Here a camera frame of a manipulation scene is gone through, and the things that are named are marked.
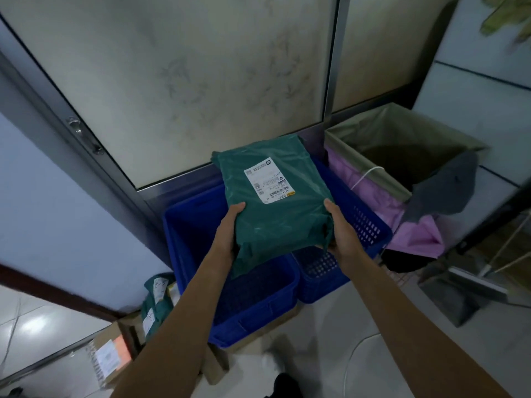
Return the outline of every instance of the shoe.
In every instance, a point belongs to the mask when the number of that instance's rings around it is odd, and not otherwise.
[[[268,374],[275,378],[286,371],[286,366],[280,357],[272,351],[267,351],[262,354],[262,368]]]

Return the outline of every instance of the door handle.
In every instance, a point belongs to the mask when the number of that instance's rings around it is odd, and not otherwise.
[[[76,119],[75,117],[69,117],[66,121],[70,128],[74,130],[76,136],[83,141],[83,144],[90,149],[90,152],[95,155],[103,155],[105,153],[101,145],[99,145],[95,140],[92,140],[89,136],[89,130],[83,130],[81,120]]]

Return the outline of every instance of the white tile floor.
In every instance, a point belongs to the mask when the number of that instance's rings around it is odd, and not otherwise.
[[[402,286],[415,305],[487,370],[514,398],[531,396],[531,310],[492,303],[467,324],[455,328],[416,285]],[[271,394],[274,377],[263,371],[261,354],[274,347],[301,384],[305,398],[340,398],[348,357],[364,336],[377,332],[355,288],[347,284],[230,359],[230,371],[216,386],[202,379],[194,398],[262,398]],[[83,351],[23,379],[29,396],[108,398],[98,391]],[[9,389],[0,391],[0,395]],[[349,365],[347,396],[410,398],[406,382],[386,345],[375,337],[360,346]]]
[[[0,286],[0,379],[22,370],[109,323]],[[9,352],[7,345],[19,313]]]

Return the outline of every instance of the glass panel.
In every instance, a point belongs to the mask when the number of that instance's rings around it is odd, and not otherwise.
[[[424,74],[431,60],[422,57],[435,53],[438,17],[449,1],[350,0],[334,111]]]
[[[143,187],[321,120],[335,0],[0,0]]]

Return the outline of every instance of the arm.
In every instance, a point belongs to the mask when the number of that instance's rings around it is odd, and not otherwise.
[[[233,262],[234,221],[244,207],[245,203],[239,203],[229,208],[192,281],[156,335],[123,373],[112,398],[188,398],[192,394]]]
[[[371,313],[413,395],[510,397],[374,264],[339,207],[329,200],[324,206],[334,219],[336,246],[330,250]]]

